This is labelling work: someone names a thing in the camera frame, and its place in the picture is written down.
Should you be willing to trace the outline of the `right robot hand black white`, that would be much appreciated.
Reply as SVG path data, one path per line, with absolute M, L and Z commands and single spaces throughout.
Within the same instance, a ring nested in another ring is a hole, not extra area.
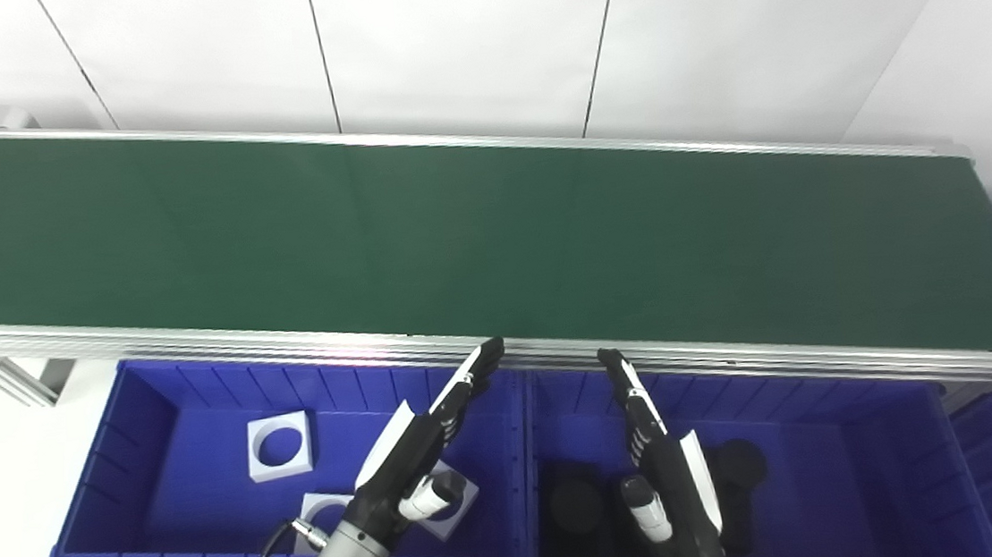
M 621 493 L 655 557 L 726 557 L 722 515 L 698 434 L 670 435 L 635 367 L 623 354 L 601 348 L 617 406 L 626 416 L 627 454 L 636 468 Z

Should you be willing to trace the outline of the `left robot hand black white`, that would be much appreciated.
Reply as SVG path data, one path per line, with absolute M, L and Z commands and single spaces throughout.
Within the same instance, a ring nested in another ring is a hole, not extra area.
M 403 402 L 389 419 L 360 468 L 342 515 L 342 524 L 361 544 L 392 551 L 411 524 L 465 498 L 467 478 L 454 469 L 437 470 L 437 463 L 504 355 L 501 336 L 482 342 L 455 369 L 429 410 L 419 414 Z

